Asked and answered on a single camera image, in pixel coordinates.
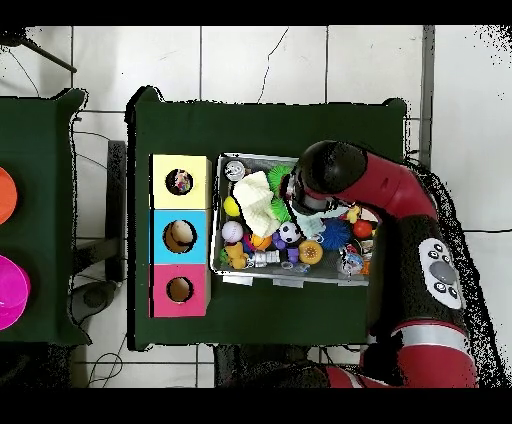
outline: orange bowl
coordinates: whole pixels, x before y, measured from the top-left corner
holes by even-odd
[[[0,168],[0,225],[10,218],[17,201],[16,184],[8,172]]]

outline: table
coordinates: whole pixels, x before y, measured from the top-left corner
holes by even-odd
[[[149,318],[148,157],[207,156],[224,152],[298,157],[325,139],[350,140],[395,161],[403,157],[406,105],[318,105],[213,102],[165,103],[153,87],[141,87],[127,105],[128,123],[128,348],[150,343],[200,342],[339,345],[366,341],[366,287],[305,283],[276,287],[255,279],[252,287],[212,275],[205,317]]]

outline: yellow ball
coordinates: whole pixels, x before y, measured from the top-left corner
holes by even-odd
[[[226,200],[224,200],[224,210],[229,216],[240,215],[240,208],[231,196],[226,197]]]

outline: soccer ball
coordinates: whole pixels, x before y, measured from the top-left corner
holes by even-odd
[[[293,222],[286,221],[279,227],[279,236],[286,243],[294,243],[300,238],[300,230]]]

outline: red robot arm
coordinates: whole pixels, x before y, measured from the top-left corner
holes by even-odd
[[[369,329],[376,343],[362,355],[362,369],[387,379],[394,368],[398,380],[388,380],[403,387],[476,387],[451,254],[415,174],[348,143],[323,141],[304,152],[283,186],[300,213],[356,202],[374,211],[390,234],[379,238],[379,230],[375,241],[372,262],[387,251],[386,266],[380,316]],[[388,387],[334,367],[327,372],[332,387]]]

